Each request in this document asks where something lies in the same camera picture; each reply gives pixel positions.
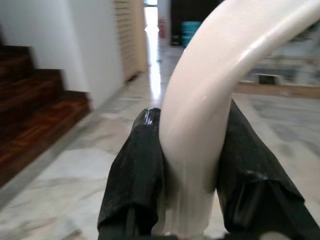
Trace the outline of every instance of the red object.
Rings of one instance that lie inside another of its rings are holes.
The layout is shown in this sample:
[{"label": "red object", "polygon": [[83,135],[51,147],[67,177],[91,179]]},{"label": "red object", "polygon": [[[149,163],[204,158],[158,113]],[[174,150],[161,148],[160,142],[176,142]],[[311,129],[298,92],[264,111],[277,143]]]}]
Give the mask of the red object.
[{"label": "red object", "polygon": [[161,39],[165,39],[166,38],[166,21],[163,18],[159,19],[158,27],[159,27],[159,37]]}]

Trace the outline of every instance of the white curved handlebar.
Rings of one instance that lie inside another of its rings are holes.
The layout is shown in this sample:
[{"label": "white curved handlebar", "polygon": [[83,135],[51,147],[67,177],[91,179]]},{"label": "white curved handlebar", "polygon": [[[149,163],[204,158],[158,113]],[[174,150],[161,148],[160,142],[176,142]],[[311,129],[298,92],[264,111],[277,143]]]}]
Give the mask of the white curved handlebar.
[{"label": "white curved handlebar", "polygon": [[215,189],[231,93],[272,50],[320,19],[320,0],[226,0],[203,22],[177,64],[162,106],[169,162],[168,231],[203,233]]}]

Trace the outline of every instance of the stair riser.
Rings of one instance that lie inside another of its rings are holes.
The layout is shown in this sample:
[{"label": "stair riser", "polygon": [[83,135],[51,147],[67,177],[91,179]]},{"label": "stair riser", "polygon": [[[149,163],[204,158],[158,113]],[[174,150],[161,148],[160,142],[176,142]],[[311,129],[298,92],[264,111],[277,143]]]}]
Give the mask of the stair riser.
[{"label": "stair riser", "polygon": [[1,46],[0,55],[26,55],[31,56],[31,47],[28,46]]},{"label": "stair riser", "polygon": [[33,114],[37,109],[56,101],[63,93],[60,79],[47,80],[44,86],[31,89],[25,94],[15,96],[0,109],[0,132],[15,128],[21,121]]},{"label": "stair riser", "polygon": [[30,57],[16,62],[0,62],[0,81],[17,81],[29,77],[34,70]]}]

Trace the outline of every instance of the marble floor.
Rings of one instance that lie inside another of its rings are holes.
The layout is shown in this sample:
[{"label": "marble floor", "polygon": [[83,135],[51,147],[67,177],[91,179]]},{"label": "marble floor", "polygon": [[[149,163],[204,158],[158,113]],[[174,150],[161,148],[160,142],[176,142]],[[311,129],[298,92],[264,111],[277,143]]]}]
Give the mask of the marble floor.
[{"label": "marble floor", "polygon": [[[138,113],[161,107],[183,52],[160,44],[141,74],[15,179],[23,186],[0,211],[1,240],[96,240],[97,219],[110,166]],[[320,224],[320,100],[234,94],[234,100],[278,157]],[[0,202],[8,194],[0,191]],[[216,197],[205,234],[226,230]]]}]

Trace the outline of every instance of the wooden stair step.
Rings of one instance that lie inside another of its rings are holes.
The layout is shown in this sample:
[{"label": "wooden stair step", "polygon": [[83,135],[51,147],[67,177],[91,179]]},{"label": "wooden stair step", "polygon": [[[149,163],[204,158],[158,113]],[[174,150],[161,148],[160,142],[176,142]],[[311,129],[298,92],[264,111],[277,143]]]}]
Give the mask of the wooden stair step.
[{"label": "wooden stair step", "polygon": [[37,109],[56,101],[63,94],[60,74],[34,74],[0,87],[0,134],[14,128]]},{"label": "wooden stair step", "polygon": [[21,124],[21,132],[0,146],[0,187],[89,113],[85,99],[62,98]]},{"label": "wooden stair step", "polygon": [[28,46],[7,46],[0,45],[0,55],[28,55],[30,56],[30,47]]},{"label": "wooden stair step", "polygon": [[29,77],[34,64],[29,55],[0,54],[0,81],[17,81]]}]

